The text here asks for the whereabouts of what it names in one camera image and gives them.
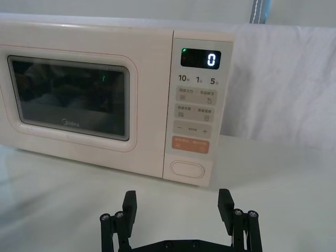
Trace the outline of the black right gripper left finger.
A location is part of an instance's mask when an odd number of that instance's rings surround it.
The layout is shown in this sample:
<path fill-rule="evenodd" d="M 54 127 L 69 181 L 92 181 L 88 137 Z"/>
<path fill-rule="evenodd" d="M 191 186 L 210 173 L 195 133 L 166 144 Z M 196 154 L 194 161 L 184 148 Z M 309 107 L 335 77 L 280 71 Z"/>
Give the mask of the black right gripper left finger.
<path fill-rule="evenodd" d="M 119 251 L 131 251 L 129 238 L 137 213 L 136 191 L 127 191 L 122 210 L 114 215 L 104 213 L 100 216 L 101 251 L 114 251 L 113 234 L 117 234 Z"/>

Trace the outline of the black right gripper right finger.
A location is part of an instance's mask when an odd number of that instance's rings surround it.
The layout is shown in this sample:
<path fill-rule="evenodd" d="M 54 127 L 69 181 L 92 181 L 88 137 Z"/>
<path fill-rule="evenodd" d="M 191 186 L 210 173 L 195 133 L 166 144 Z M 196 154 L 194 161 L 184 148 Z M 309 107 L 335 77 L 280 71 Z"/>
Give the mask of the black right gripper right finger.
<path fill-rule="evenodd" d="M 231 237 L 233 251 L 262 251 L 259 227 L 259 214 L 256 211 L 243 212 L 235 208 L 232 195 L 228 189 L 218 192 L 218 210 Z"/>

